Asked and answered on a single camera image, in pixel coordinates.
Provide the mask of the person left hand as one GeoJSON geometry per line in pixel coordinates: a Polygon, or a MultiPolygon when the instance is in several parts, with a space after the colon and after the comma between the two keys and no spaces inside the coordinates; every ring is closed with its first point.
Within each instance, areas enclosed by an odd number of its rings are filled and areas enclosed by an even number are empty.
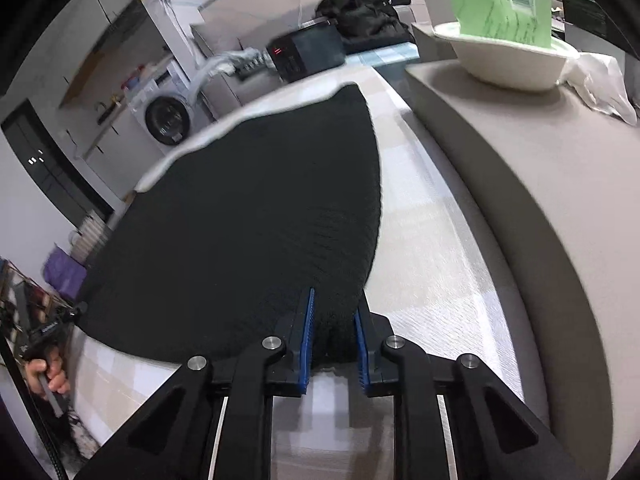
{"type": "Polygon", "coordinates": [[[25,374],[30,391],[41,399],[46,397],[46,392],[40,382],[41,378],[47,381],[47,386],[52,392],[62,394],[62,396],[70,392],[70,381],[66,376],[62,354],[58,347],[47,348],[44,359],[28,361],[25,364],[25,374]]]}

